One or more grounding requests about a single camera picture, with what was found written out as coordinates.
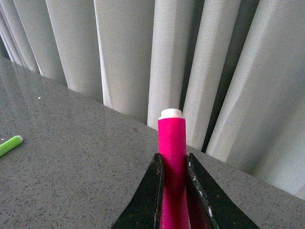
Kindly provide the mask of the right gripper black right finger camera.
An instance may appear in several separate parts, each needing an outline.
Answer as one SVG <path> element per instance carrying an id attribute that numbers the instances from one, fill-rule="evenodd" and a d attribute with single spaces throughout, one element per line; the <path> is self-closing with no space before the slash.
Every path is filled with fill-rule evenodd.
<path id="1" fill-rule="evenodd" d="M 192 229 L 257 229 L 194 154 L 187 156 L 186 200 Z"/>

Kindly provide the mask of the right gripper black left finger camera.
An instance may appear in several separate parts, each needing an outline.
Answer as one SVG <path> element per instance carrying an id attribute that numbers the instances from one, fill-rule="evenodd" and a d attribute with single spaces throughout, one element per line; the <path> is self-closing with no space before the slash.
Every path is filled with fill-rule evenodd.
<path id="1" fill-rule="evenodd" d="M 113 223 L 113 229 L 159 229 L 164 188 L 162 155 L 154 154 L 130 203 Z"/>

